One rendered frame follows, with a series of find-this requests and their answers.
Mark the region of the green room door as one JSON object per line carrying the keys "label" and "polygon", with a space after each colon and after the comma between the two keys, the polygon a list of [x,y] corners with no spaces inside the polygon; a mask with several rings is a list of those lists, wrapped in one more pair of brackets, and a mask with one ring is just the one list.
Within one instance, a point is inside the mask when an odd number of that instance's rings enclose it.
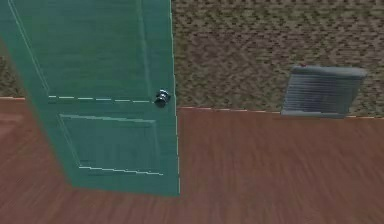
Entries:
{"label": "green room door", "polygon": [[179,195],[171,0],[0,0],[0,41],[72,185]]}

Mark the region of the grey wall vent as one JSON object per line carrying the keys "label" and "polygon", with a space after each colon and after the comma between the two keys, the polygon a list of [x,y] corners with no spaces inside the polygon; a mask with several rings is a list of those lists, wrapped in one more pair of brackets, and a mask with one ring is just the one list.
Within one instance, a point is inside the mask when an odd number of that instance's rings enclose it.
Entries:
{"label": "grey wall vent", "polygon": [[344,118],[367,74],[356,67],[294,66],[281,114]]}

